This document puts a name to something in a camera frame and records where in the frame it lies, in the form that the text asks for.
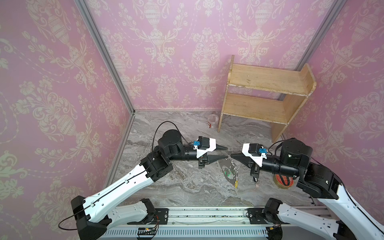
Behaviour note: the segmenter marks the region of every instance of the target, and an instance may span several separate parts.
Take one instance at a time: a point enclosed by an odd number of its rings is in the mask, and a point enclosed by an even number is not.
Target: white robotic arm
[[[199,168],[203,168],[205,164],[227,157],[207,155],[208,151],[226,149],[217,145],[215,139],[199,137],[193,145],[182,145],[181,135],[176,130],[165,132],[158,143],[124,177],[99,193],[87,198],[78,196],[71,201],[81,240],[98,239],[107,229],[122,224],[152,222],[156,209],[149,199],[132,205],[117,205],[169,173],[173,169],[170,160],[196,160]],[[309,161],[312,148],[297,139],[283,141],[279,147],[280,157],[267,155],[267,149],[260,144],[245,144],[241,153],[232,154],[231,157],[249,167],[250,175],[256,178],[260,170],[300,177],[297,187],[318,198],[341,221],[303,212],[273,198],[269,199],[263,210],[262,217],[265,220],[275,224],[294,224],[329,240],[384,240],[384,227],[348,194],[342,181],[328,168]]]
[[[310,162],[311,147],[292,138],[281,141],[276,149],[279,148],[280,156],[265,157],[261,144],[244,144],[242,152],[231,154],[231,157],[249,167],[254,178],[259,177],[261,170],[294,179],[300,177],[296,186],[317,198],[341,221],[320,218],[270,199],[264,209],[269,222],[295,224],[325,239],[384,240],[383,225],[348,194],[341,179],[325,166]]]
[[[117,205],[169,173],[173,169],[171,160],[198,161],[199,168],[203,168],[205,164],[227,157],[207,154],[227,149],[216,144],[215,139],[200,136],[198,141],[185,145],[181,141],[179,131],[166,131],[158,140],[159,145],[124,177],[92,196],[77,196],[72,199],[73,216],[80,239],[98,239],[107,229],[121,224],[151,222],[156,210],[149,199],[122,207]]]

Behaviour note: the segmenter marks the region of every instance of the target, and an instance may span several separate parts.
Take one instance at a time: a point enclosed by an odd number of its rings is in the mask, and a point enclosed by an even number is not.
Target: damask pattern
[[[221,109],[231,55],[236,63],[294,69],[332,3],[87,0],[135,109]]]
[[[2,3],[0,76],[0,239],[77,240],[57,224],[103,187],[129,112],[75,3]]]
[[[384,3],[347,1],[310,60],[319,87],[291,123],[384,223]]]

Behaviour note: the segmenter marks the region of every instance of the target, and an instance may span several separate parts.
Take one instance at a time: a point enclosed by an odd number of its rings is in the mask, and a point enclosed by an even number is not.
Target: marble floor
[[[266,122],[224,115],[218,133],[217,128],[207,127],[209,114],[211,112],[136,112],[115,180],[127,174],[151,151],[154,131],[163,121],[174,122],[188,141],[205,136],[215,138],[217,144],[228,147],[227,151],[215,151],[214,154],[240,152],[243,143],[272,144],[270,127]],[[155,145],[166,130],[173,128],[170,123],[163,124],[156,134]],[[173,161],[172,164],[173,171],[136,192],[123,205],[149,198],[155,206],[263,206],[270,197],[289,205],[311,204],[309,195],[299,188],[279,189],[270,173],[261,172],[258,182],[253,182],[250,170],[236,160],[219,160],[204,169],[198,169],[195,161]],[[234,186],[235,179],[238,181],[237,188]]]

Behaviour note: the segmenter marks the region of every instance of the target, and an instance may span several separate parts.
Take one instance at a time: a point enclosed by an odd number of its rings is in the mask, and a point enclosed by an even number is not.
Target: wooden stool
[[[298,72],[234,64],[234,59],[232,55],[217,131],[220,132],[223,114],[252,118],[270,122],[272,142],[276,142],[316,88],[309,65],[306,63]],[[287,95],[283,101],[257,98],[228,93],[229,86]]]

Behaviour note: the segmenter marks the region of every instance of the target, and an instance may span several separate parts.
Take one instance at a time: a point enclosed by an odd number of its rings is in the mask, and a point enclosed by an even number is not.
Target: blue connector
[[[259,153],[265,153],[266,154],[266,148],[260,148]]]

